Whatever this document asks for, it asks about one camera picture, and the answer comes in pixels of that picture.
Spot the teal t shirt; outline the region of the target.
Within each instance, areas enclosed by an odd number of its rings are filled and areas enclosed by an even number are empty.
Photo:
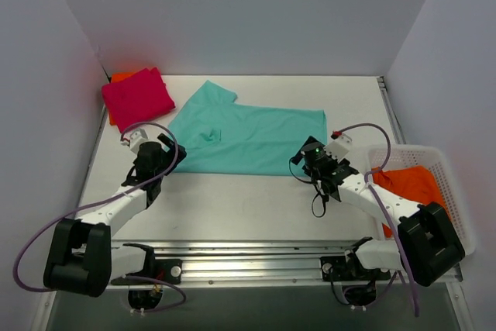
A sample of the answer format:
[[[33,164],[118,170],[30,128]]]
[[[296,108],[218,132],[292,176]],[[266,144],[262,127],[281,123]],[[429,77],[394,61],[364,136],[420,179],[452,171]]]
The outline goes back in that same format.
[[[237,94],[206,81],[168,128],[187,152],[177,171],[285,176],[309,136],[327,137],[323,110],[241,105]]]

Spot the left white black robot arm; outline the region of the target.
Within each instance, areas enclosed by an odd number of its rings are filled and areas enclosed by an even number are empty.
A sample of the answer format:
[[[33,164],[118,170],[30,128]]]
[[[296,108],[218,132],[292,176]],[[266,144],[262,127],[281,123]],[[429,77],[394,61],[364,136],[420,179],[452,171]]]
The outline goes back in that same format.
[[[161,192],[164,177],[187,156],[186,149],[160,134],[144,140],[125,180],[103,206],[56,225],[43,272],[51,290],[100,296],[108,284],[151,282],[160,273],[154,249],[141,243],[112,245],[113,236],[134,216],[145,212]]]

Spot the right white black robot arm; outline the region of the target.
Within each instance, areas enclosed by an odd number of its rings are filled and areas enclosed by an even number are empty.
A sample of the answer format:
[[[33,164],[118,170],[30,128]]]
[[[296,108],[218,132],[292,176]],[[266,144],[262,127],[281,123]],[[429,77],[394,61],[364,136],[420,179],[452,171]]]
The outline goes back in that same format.
[[[346,159],[348,150],[342,137],[323,145],[310,136],[289,163],[302,166],[322,202],[334,199],[357,207],[391,230],[391,240],[365,237],[343,254],[350,277],[405,271],[416,284],[428,287],[465,258],[463,244],[440,204],[414,202],[373,184]]]

